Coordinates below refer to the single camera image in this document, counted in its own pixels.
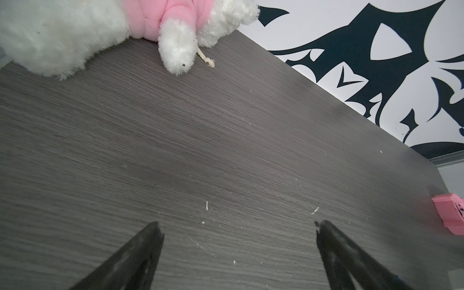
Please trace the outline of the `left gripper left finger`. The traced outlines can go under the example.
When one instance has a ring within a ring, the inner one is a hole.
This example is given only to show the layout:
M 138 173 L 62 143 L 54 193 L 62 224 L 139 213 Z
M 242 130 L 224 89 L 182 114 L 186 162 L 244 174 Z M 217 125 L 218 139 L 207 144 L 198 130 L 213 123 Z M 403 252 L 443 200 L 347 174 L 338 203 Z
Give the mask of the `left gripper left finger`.
M 71 290 L 151 289 L 164 234 L 151 222 Z

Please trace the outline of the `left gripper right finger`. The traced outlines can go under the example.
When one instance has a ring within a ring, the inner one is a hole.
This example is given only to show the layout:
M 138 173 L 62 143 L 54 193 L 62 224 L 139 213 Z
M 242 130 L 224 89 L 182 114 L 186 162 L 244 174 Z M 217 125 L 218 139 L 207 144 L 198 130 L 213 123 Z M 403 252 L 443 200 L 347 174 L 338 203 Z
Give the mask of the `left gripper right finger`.
M 393 274 L 333 223 L 314 222 L 316 243 L 332 290 L 354 290 L 353 280 L 364 290 L 410 290 Z

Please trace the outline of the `pink pig alarm clock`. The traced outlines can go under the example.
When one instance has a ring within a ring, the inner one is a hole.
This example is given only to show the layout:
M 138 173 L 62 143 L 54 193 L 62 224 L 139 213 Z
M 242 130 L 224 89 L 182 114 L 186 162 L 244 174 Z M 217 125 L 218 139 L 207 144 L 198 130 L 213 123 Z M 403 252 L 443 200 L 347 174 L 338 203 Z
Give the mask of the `pink pig alarm clock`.
M 444 227 L 457 236 L 464 235 L 464 199 L 455 193 L 431 198 Z

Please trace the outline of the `white plush toy pink shirt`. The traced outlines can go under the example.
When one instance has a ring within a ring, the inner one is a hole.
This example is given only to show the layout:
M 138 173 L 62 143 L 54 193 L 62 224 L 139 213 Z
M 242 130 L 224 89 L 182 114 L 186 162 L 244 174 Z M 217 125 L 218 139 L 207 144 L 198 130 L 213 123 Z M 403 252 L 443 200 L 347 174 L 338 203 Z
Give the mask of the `white plush toy pink shirt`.
M 2 1 L 1 48 L 45 77 L 66 79 L 128 38 L 158 44 L 164 67 L 188 72 L 201 48 L 255 22 L 254 1 Z

